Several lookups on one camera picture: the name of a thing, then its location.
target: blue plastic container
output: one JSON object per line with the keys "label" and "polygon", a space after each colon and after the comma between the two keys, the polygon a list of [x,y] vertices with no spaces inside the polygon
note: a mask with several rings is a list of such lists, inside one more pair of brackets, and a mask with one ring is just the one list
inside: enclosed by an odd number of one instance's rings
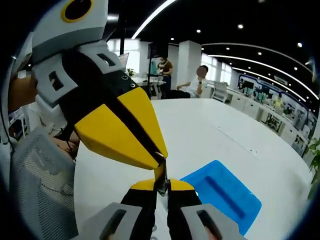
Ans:
{"label": "blue plastic container", "polygon": [[218,160],[181,179],[191,184],[203,204],[212,204],[246,234],[260,209],[261,202]]}

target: person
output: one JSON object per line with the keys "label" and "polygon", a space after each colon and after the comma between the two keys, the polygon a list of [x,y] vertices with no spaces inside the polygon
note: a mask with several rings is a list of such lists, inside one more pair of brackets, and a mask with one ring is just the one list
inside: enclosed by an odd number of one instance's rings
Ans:
{"label": "person", "polygon": [[72,160],[76,157],[79,147],[79,137],[74,131],[69,136],[67,125],[56,126],[50,117],[47,116],[39,108],[37,102],[33,102],[27,106],[27,114],[29,118],[30,131],[32,132],[36,128],[44,128],[52,141],[62,150],[62,152]]}
{"label": "person", "polygon": [[39,109],[36,101],[38,91],[36,89],[37,81],[33,75],[24,78],[18,78],[16,73],[10,80],[8,90],[8,111],[28,105],[27,113],[29,117],[30,131],[36,127],[43,127],[47,130],[52,141],[60,150],[71,160],[75,159],[78,153],[79,138],[70,126],[63,126],[63,131],[55,128],[48,117]]}
{"label": "person", "polygon": [[166,99],[166,96],[171,89],[171,75],[174,71],[174,66],[167,57],[162,56],[160,57],[157,68],[159,69],[160,75],[163,75],[162,81],[164,82],[164,84],[160,86],[161,99]]}
{"label": "person", "polygon": [[276,109],[282,109],[284,105],[284,100],[282,99],[281,93],[279,93],[278,97],[273,101],[273,105]]}
{"label": "person", "polygon": [[168,93],[168,99],[196,99],[200,98],[203,92],[203,86],[206,85],[206,75],[208,73],[208,67],[201,65],[196,70],[196,76],[192,81],[176,87],[176,90],[171,90]]}

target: potted plant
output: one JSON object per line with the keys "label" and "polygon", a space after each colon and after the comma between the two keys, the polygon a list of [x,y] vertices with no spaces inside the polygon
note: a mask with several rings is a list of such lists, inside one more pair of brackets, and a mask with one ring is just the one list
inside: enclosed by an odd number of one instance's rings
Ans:
{"label": "potted plant", "polygon": [[132,68],[127,68],[127,71],[130,78],[133,77],[133,75],[136,73]]}
{"label": "potted plant", "polygon": [[306,153],[308,153],[308,151],[312,152],[313,159],[310,164],[310,171],[312,169],[314,169],[315,173],[314,173],[313,179],[311,181],[311,189],[310,189],[310,192],[308,195],[308,199],[311,199],[316,192],[317,185],[319,182],[318,170],[319,170],[319,166],[320,166],[320,149],[318,149],[318,146],[320,145],[320,139],[314,138],[311,140],[311,143],[312,144],[310,144]]}

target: computer monitor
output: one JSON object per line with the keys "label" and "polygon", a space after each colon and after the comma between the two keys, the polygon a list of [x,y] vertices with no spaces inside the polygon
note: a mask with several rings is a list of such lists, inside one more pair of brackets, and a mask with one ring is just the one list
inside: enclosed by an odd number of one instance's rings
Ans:
{"label": "computer monitor", "polygon": [[119,56],[119,59],[120,59],[121,63],[123,64],[123,66],[125,67],[125,69],[127,69],[128,58],[129,58],[129,52],[125,53],[125,54],[121,54]]}
{"label": "computer monitor", "polygon": [[254,88],[254,83],[253,82],[250,82],[250,81],[244,81],[244,83],[243,83],[243,86],[245,87],[245,88],[248,88],[248,89],[253,89]]}

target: white table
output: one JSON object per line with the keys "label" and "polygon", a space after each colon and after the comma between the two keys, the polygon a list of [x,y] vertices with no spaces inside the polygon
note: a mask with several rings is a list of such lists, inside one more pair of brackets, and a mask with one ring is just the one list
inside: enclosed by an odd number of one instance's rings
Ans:
{"label": "white table", "polygon": [[[148,85],[148,78],[143,78],[143,77],[132,77],[131,78],[136,84],[138,84],[140,87],[141,86],[147,86]],[[150,77],[150,84],[156,84],[156,85],[162,85],[164,84],[164,81],[159,80],[158,78],[155,77]]]}
{"label": "white table", "polygon": [[[168,177],[180,179],[219,160],[262,203],[245,237],[283,240],[306,205],[312,180],[302,158],[264,125],[216,100],[171,99],[152,104],[169,153]],[[152,177],[151,171],[99,156],[81,144],[74,179],[78,229],[111,202],[120,202],[135,182]],[[157,207],[156,219],[164,225],[165,213]],[[169,239],[168,234],[158,239]]]}

